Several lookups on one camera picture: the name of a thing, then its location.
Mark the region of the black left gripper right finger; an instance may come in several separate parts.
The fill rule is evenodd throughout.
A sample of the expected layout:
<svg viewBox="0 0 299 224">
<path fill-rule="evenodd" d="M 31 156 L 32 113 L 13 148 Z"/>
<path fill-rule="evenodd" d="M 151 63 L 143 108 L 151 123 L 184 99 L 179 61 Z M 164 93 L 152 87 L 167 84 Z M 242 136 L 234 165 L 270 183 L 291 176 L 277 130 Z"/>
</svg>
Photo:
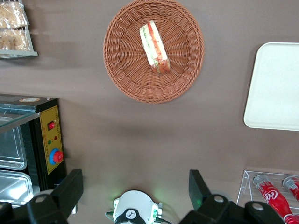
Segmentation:
<svg viewBox="0 0 299 224">
<path fill-rule="evenodd" d="M 181 224 L 243 224 L 243 208 L 220 194 L 212 194 L 198 170 L 189 172 L 189 198 L 193 210 Z"/>
</svg>

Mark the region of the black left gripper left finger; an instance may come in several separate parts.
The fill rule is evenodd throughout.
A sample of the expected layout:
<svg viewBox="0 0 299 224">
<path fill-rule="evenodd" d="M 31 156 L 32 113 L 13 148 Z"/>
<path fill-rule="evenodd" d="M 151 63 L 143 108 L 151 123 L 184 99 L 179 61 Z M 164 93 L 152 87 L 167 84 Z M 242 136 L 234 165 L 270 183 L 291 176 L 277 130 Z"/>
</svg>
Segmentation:
<svg viewBox="0 0 299 224">
<path fill-rule="evenodd" d="M 84 192 L 81 169 L 72 170 L 54 190 L 36 194 L 28 203 L 31 224 L 66 224 Z"/>
</svg>

